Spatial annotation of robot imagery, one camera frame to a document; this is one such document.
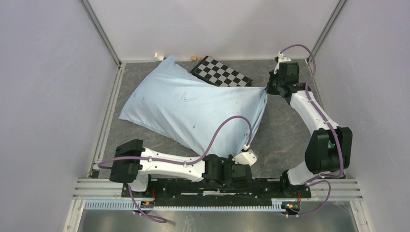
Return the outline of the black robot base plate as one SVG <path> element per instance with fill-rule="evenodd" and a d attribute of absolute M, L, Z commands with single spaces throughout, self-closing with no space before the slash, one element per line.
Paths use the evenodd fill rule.
<path fill-rule="evenodd" d="M 132 188 L 134 198 L 152 198 L 155 206 L 267 206 L 272 199 L 308 199 L 310 188 L 277 178 L 254 178 L 247 186 L 229 187 L 187 179 L 152 179 L 146 190 Z"/>

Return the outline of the light blue pillowcase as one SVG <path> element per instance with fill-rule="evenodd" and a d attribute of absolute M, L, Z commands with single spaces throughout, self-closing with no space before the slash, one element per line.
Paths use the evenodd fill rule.
<path fill-rule="evenodd" d="M 252 140 L 268 96 L 263 87 L 217 87 L 201 81 L 169 56 L 131 94 L 119 118 L 193 150 L 237 155 Z"/>

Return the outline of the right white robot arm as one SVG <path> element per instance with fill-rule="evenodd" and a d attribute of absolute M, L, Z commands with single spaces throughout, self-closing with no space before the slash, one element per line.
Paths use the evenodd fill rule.
<path fill-rule="evenodd" d="M 304 161 L 289 169 L 279 191 L 292 197 L 301 184 L 321 178 L 341 178 L 351 158 L 352 131 L 333 121 L 320 107 L 306 83 L 299 81 L 297 62 L 282 61 L 269 73 L 266 92 L 281 96 L 293 108 L 310 132 Z"/>

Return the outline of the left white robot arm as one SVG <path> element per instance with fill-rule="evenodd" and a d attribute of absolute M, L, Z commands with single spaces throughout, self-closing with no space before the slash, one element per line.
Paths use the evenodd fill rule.
<path fill-rule="evenodd" d="M 251 166 L 256 161 L 257 156 L 252 150 L 228 158 L 210 154 L 196 159 L 144 148 L 142 140 L 134 139 L 116 148 L 109 180 L 130 184 L 140 197 L 151 193 L 152 184 L 148 179 L 153 174 L 222 186 L 245 185 L 252 179 Z"/>

